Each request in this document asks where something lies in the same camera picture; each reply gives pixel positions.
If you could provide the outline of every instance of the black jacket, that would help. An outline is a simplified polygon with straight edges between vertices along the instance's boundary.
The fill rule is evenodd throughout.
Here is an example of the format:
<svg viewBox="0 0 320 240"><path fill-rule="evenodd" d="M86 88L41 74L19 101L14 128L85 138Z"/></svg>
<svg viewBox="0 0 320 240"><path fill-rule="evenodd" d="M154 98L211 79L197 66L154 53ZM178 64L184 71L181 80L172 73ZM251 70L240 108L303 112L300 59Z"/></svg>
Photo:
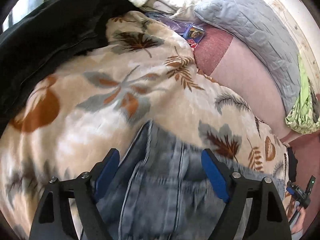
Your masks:
<svg viewBox="0 0 320 240"><path fill-rule="evenodd" d="M0 35L0 136L35 85L72 56L107 46L107 21L128 0L49 0Z"/></svg>

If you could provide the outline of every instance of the green patterned fabric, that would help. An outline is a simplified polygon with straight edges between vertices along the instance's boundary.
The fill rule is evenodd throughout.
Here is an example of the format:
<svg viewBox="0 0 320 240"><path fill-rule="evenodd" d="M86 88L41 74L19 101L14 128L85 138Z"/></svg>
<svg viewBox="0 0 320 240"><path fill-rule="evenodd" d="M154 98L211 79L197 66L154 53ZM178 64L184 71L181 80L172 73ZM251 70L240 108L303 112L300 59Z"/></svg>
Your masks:
<svg viewBox="0 0 320 240"><path fill-rule="evenodd" d="M301 78L300 94L293 108L285 118L286 124L298 133L308 134L320 129L320 118L315 122L313 119L314 105L312 103L312 88L308 75L304 68L302 58L298 55Z"/></svg>

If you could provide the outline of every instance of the beige blanket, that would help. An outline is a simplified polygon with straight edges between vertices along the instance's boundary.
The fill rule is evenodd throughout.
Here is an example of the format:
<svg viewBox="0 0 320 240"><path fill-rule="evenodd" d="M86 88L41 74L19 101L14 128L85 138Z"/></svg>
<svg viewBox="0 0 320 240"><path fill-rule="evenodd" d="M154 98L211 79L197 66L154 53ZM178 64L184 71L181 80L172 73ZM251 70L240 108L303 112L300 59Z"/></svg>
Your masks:
<svg viewBox="0 0 320 240"><path fill-rule="evenodd" d="M287 182L285 146L239 95L197 73L182 37L139 12L109 20L107 37L39 82L1 137L0 209L18 234L27 238L52 175L75 178L112 147L124 156L147 119Z"/></svg>

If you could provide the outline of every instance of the screw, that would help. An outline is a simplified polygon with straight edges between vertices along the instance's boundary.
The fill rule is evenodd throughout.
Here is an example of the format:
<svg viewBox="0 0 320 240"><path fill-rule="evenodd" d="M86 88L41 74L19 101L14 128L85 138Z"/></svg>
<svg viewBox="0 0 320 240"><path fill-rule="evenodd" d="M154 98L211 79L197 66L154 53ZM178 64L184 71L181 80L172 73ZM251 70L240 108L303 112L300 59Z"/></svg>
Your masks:
<svg viewBox="0 0 320 240"><path fill-rule="evenodd" d="M241 177L241 174L239 172L235 171L232 173L232 177L239 179Z"/></svg>
<svg viewBox="0 0 320 240"><path fill-rule="evenodd" d="M85 171L83 173L80 174L81 178L86 179L87 177L89 177L89 172Z"/></svg>
<svg viewBox="0 0 320 240"><path fill-rule="evenodd" d="M55 183L57 178L55 176L52 176L51 179L49 180L50 183Z"/></svg>
<svg viewBox="0 0 320 240"><path fill-rule="evenodd" d="M271 182L272 182L272 179L270 179L269 177L265 177L265 178L264 178L264 181L265 181L266 183L271 183Z"/></svg>

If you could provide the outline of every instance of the hand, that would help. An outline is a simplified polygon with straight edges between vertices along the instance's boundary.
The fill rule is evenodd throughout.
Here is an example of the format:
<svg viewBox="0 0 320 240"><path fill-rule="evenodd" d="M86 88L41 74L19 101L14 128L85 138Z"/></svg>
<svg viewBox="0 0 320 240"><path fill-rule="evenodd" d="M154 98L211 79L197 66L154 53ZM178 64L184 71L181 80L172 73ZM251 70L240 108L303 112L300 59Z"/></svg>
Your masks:
<svg viewBox="0 0 320 240"><path fill-rule="evenodd" d="M291 234L298 233L300 230L303 229L303 222L306 216L306 210L304 209L304 207L300 207L300 206L297 206L297 210L300 211L300 215L298 217L297 222L294 224L294 226L291 229Z"/></svg>

